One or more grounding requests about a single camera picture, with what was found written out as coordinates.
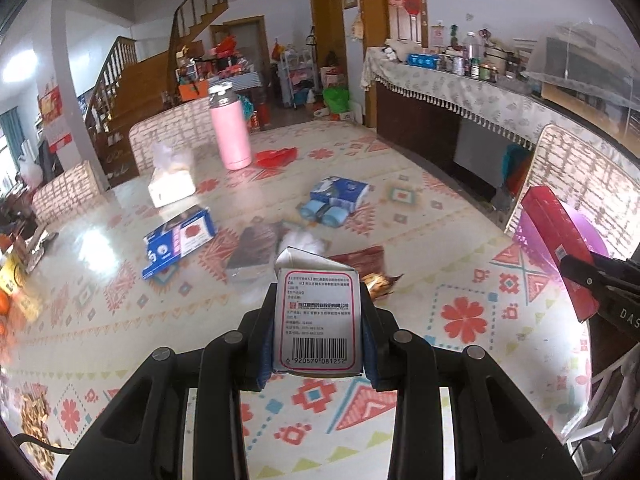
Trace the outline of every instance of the metal screw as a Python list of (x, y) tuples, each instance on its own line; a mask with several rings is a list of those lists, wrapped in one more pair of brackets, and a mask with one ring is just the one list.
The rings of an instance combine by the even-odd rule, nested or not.
[(160, 348), (156, 348), (153, 351), (153, 353), (151, 354), (151, 357), (156, 361), (165, 361), (169, 358), (170, 355), (171, 355), (171, 349), (167, 348), (166, 346), (161, 346)]
[(485, 356), (486, 352), (481, 346), (473, 345), (466, 349), (466, 354), (472, 359), (480, 360)]
[(231, 332), (227, 332), (224, 335), (225, 343), (229, 345), (235, 345), (242, 341), (242, 332), (238, 332), (238, 330), (232, 330)]
[(394, 341), (397, 343), (408, 343), (412, 339), (412, 334), (408, 330), (397, 330), (394, 333)]

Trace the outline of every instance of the food cover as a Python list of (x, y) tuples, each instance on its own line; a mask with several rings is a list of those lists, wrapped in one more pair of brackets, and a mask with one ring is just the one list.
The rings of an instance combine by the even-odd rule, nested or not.
[(539, 38), (525, 75), (640, 111), (639, 62), (608, 28), (564, 24)]

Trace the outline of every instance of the white pillar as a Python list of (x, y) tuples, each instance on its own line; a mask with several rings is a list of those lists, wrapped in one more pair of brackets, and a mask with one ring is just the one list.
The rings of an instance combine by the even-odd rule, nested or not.
[(33, 30), (33, 50), (38, 58), (36, 82), (39, 98), (57, 87), (62, 101), (62, 114), (44, 126), (45, 138), (49, 145), (52, 145), (70, 134), (71, 142), (56, 152), (63, 169), (70, 170), (82, 161), (88, 160), (96, 179), (102, 184), (102, 188), (106, 189), (107, 177), (84, 126), (74, 82), (71, 79), (66, 47), (66, 2), (49, 0), (42, 7), (39, 24)]

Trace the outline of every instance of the green curtain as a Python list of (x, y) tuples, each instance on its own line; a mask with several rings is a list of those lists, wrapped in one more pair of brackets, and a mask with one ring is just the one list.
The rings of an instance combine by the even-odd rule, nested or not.
[(24, 133), (18, 118), (18, 108), (12, 108), (8, 112), (0, 115), (0, 128), (6, 137), (6, 143), (9, 152), (14, 160), (15, 167), (20, 168), (18, 157), (22, 155), (22, 143), (24, 142)]

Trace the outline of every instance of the pink thermos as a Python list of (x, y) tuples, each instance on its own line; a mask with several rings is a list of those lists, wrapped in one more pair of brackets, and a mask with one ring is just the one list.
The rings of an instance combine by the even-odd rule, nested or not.
[(251, 164), (251, 145), (242, 103), (232, 86), (227, 81), (209, 87), (209, 111), (222, 164), (228, 170), (242, 170)]

